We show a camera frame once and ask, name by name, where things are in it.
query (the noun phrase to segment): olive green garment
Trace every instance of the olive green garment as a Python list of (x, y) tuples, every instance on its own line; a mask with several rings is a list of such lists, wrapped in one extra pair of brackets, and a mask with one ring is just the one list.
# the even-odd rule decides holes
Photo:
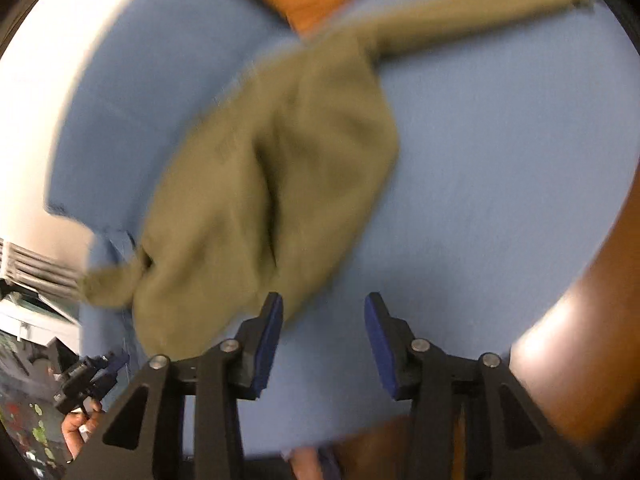
[(270, 290), (289, 317), (357, 240), (396, 161), (380, 59), (583, 3), (419, 0), (261, 63), (190, 131), (135, 257), (90, 273), (86, 300), (132, 302), (145, 351), (173, 359), (205, 351)]

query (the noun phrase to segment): person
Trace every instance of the person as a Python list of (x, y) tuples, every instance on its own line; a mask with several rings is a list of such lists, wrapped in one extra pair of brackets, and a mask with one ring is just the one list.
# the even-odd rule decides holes
[[(104, 411), (102, 404), (96, 400), (91, 400), (91, 409), (93, 410), (89, 418), (84, 413), (69, 413), (62, 421), (62, 435), (65, 438), (66, 447), (75, 460), (82, 446), (84, 446), (84, 438), (80, 433), (82, 426), (86, 427), (88, 439), (97, 430)], [(322, 469), (318, 458), (318, 450), (311, 447), (303, 447), (294, 450), (289, 457), (289, 464), (293, 470), (297, 480), (324, 480), (322, 478)]]

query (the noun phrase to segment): white wall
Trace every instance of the white wall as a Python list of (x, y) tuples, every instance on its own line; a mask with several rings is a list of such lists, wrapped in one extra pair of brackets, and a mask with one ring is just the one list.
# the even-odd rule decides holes
[(44, 211), (50, 155), (76, 83), (130, 0), (40, 0), (0, 58), (0, 238), (82, 268), (90, 231)]

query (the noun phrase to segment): brown floor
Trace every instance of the brown floor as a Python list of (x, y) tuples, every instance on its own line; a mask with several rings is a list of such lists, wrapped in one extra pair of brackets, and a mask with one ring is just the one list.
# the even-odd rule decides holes
[[(639, 358), (640, 171), (600, 253), (514, 346), (511, 368), (561, 433), (588, 443), (637, 395)], [(398, 478), (406, 422), (399, 418), (338, 445), (346, 480)]]

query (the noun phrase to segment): metal screw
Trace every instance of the metal screw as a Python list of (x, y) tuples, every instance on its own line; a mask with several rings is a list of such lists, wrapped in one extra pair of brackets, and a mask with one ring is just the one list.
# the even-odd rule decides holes
[(231, 354), (231, 352), (235, 352), (240, 348), (240, 343), (235, 339), (225, 339), (222, 343), (220, 343), (220, 349), (225, 354)]
[(431, 343), (429, 343), (426, 339), (414, 339), (411, 341), (411, 348), (416, 352), (426, 352), (429, 348), (431, 348)]
[(159, 370), (160, 368), (164, 368), (169, 364), (169, 358), (163, 355), (156, 355), (151, 358), (149, 361), (149, 366), (151, 366), (154, 370)]
[(482, 356), (482, 364), (489, 368), (497, 368), (501, 362), (500, 357), (496, 354), (492, 354), (491, 352)]

